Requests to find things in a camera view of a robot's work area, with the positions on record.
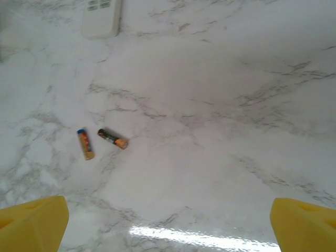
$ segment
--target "marble surface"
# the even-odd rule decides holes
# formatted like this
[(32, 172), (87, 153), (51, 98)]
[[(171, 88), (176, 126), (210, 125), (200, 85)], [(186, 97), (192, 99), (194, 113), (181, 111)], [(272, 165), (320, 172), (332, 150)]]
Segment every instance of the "marble surface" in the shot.
[(59, 251), (269, 252), (275, 197), (336, 207), (335, 1), (124, 0), (105, 40), (83, 8), (5, 9), (1, 208), (65, 196)]

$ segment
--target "remote control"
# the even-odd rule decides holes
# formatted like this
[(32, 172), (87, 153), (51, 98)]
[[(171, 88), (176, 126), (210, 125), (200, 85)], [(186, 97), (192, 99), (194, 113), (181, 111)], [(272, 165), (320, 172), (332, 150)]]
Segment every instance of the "remote control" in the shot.
[(88, 0), (84, 8), (82, 35), (89, 39), (118, 34), (121, 0)]

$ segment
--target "remote control button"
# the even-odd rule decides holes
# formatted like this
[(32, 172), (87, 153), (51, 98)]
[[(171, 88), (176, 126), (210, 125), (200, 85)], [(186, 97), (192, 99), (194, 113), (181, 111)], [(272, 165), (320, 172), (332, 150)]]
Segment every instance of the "remote control button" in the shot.
[(110, 7), (110, 3), (109, 2), (100, 4), (100, 8), (107, 8), (107, 7)]
[(92, 10), (95, 10), (95, 9), (98, 9), (97, 5), (93, 5), (93, 6), (88, 7), (88, 11), (92, 11)]
[(97, 3), (98, 3), (98, 0), (89, 1), (89, 5), (94, 5), (94, 4), (97, 4)]

